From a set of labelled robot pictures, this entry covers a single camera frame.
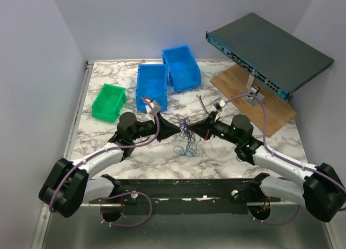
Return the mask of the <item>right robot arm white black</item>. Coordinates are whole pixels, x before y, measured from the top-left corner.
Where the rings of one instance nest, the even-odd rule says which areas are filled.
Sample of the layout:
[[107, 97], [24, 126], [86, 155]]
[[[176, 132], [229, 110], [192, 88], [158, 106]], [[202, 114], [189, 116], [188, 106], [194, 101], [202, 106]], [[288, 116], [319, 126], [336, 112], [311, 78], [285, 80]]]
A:
[[188, 129], [206, 140], [215, 136], [235, 144], [240, 160], [281, 176], [280, 179], [269, 174], [255, 177], [248, 189], [253, 200], [275, 197], [294, 202], [322, 222], [329, 222], [345, 209], [345, 187], [331, 165], [304, 163], [273, 150], [253, 136], [254, 127], [247, 116], [236, 115], [231, 124], [226, 124], [212, 112]]

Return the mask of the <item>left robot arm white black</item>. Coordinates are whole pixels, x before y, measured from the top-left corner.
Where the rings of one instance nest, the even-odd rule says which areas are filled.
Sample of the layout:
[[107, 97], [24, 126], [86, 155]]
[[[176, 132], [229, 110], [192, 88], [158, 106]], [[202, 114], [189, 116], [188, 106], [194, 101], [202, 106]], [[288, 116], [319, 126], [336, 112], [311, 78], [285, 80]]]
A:
[[105, 199], [108, 203], [119, 199], [120, 190], [110, 177], [93, 176], [111, 165], [127, 159], [135, 148], [145, 143], [136, 139], [153, 136], [162, 141], [180, 132], [180, 128], [157, 113], [152, 120], [140, 122], [134, 113], [126, 112], [119, 118], [117, 130], [104, 147], [83, 158], [69, 161], [61, 158], [54, 164], [38, 197], [50, 212], [65, 218], [72, 216], [83, 202]]

